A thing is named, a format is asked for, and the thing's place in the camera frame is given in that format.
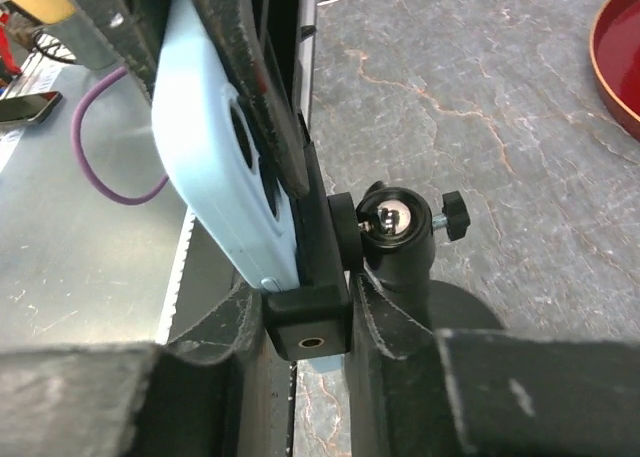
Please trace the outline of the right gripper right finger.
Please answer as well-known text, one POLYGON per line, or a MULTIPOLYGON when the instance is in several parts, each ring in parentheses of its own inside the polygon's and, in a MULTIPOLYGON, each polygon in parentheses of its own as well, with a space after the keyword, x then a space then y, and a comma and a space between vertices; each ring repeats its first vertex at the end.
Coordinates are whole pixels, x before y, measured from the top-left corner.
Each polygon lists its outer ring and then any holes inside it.
POLYGON ((440 281, 385 295, 351 280, 356 456, 635 456, 639 346, 527 338, 440 281))

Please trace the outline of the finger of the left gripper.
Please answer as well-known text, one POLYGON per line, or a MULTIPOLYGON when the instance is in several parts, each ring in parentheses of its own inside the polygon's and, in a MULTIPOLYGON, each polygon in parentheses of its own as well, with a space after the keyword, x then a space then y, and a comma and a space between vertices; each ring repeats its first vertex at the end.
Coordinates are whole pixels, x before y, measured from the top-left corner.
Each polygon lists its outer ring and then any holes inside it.
POLYGON ((154 93, 165 30, 165 0, 71 0, 123 64, 144 97, 154 93))
POLYGON ((192 0, 286 193, 309 192, 294 97, 301 0, 192 0))

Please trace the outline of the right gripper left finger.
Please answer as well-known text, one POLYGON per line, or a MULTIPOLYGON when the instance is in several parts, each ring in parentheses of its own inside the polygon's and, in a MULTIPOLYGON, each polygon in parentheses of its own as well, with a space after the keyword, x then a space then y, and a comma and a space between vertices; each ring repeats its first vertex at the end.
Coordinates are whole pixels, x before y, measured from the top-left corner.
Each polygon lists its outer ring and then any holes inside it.
POLYGON ((265 342, 245 284, 167 345, 1 354, 5 456, 261 456, 265 342))

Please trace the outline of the blue case phone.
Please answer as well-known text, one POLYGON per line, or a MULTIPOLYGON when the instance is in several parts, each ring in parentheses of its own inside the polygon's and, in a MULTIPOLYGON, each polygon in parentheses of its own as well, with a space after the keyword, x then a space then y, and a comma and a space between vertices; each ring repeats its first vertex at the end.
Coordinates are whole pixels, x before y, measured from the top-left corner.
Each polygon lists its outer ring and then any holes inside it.
POLYGON ((308 177, 286 194, 255 115, 231 83, 192 0, 173 0, 152 103, 156 147, 174 188, 245 282, 285 360, 334 367, 351 305, 315 149, 287 114, 308 177))

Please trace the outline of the black round phone stand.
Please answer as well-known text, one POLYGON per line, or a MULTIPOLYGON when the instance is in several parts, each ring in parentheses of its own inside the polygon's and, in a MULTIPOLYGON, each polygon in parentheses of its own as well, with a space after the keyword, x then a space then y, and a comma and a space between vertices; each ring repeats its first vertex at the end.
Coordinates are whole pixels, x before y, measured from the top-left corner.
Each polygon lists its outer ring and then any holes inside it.
POLYGON ((443 194, 438 212, 418 193, 382 182, 359 203, 348 192, 327 195, 306 122, 298 123, 311 191, 293 203, 301 285, 264 298, 264 323, 277 354, 298 361, 348 353, 359 284, 426 305, 437 327, 501 329, 478 297, 430 277, 435 232, 455 242, 471 224, 461 193, 443 194))

